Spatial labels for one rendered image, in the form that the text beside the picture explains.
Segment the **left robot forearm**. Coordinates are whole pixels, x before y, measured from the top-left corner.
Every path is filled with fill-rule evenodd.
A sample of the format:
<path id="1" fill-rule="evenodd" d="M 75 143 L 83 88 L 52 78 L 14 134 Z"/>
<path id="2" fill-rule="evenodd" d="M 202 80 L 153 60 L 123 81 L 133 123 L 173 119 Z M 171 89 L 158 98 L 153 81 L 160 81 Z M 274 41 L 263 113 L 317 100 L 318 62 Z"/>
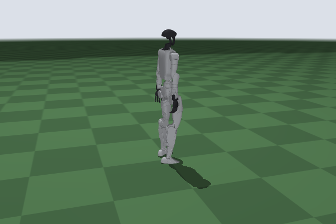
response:
<path id="1" fill-rule="evenodd" d="M 162 78 L 160 77 L 160 73 L 156 71 L 156 84 L 157 84 L 157 89 L 161 89 L 161 84 L 162 84 Z"/>

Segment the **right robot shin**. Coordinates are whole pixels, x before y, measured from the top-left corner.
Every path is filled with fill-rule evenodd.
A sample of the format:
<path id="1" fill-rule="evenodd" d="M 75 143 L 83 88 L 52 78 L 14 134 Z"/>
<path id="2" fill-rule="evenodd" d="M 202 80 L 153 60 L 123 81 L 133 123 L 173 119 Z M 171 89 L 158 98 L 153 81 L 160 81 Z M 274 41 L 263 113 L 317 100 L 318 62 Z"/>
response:
<path id="1" fill-rule="evenodd" d="M 173 126 L 170 126 L 167 128 L 167 134 L 166 134 L 167 159 L 171 159 L 171 155 L 172 155 L 173 148 L 175 145 L 176 134 L 177 134 L 177 130 L 175 131 L 175 128 Z"/>

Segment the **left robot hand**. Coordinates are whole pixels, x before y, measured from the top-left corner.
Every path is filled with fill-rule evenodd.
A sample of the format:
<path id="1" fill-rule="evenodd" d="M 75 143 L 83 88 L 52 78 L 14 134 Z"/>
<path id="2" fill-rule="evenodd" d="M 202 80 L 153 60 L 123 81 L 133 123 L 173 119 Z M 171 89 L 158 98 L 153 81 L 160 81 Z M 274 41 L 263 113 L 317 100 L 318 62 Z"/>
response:
<path id="1" fill-rule="evenodd" d="M 162 86 L 162 85 L 161 85 Z M 155 102 L 156 102 L 156 96 L 157 96 L 157 102 L 158 102 L 158 91 L 160 90 L 160 89 L 157 89 L 157 85 L 156 85 L 156 93 L 155 93 Z M 162 100 L 162 99 L 161 99 Z M 160 102 L 160 98 L 159 98 L 159 102 Z"/>

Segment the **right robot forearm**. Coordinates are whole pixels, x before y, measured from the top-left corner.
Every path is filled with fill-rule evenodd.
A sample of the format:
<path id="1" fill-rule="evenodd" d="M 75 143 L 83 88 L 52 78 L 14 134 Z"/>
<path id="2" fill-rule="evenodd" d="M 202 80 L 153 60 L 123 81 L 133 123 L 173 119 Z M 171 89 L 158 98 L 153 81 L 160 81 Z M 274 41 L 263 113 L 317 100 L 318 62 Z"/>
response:
<path id="1" fill-rule="evenodd" d="M 179 80 L 179 74 L 175 74 L 173 76 L 173 81 L 171 82 L 172 85 L 172 95 L 175 95 L 175 99 L 177 99 L 179 97 L 178 95 L 178 80 Z"/>

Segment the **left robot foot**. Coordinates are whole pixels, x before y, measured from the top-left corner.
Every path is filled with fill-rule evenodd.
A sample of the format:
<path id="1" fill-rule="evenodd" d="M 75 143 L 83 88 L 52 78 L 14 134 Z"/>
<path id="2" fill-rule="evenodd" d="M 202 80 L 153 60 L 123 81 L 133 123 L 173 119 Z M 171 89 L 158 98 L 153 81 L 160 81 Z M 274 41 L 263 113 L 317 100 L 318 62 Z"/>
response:
<path id="1" fill-rule="evenodd" d="M 164 149 L 165 149 L 165 148 L 164 148 Z M 167 148 L 166 148 L 165 151 L 163 151 L 163 150 L 161 149 L 161 150 L 158 151 L 158 156 L 163 156 L 163 155 L 166 154 L 166 152 L 167 152 Z"/>

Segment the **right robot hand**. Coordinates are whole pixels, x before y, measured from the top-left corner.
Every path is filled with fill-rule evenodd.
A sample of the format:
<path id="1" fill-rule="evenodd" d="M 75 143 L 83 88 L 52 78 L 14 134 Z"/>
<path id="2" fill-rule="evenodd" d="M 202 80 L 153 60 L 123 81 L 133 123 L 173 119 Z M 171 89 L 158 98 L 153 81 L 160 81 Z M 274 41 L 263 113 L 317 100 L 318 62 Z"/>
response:
<path id="1" fill-rule="evenodd" d="M 175 95 L 172 95 L 172 100 L 173 100 L 173 109 L 170 113 L 174 113 L 177 111 L 177 107 L 178 107 L 178 98 L 175 99 Z"/>

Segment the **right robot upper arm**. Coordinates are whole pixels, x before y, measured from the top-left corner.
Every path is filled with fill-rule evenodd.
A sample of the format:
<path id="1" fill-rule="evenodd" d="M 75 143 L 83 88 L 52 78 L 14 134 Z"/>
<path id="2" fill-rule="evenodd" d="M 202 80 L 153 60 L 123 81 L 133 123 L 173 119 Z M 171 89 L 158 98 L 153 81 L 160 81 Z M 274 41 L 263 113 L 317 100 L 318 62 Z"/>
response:
<path id="1" fill-rule="evenodd" d="M 173 76 L 176 74 L 178 67 L 179 54 L 171 51 L 169 58 L 171 61 L 171 78 L 173 79 Z"/>

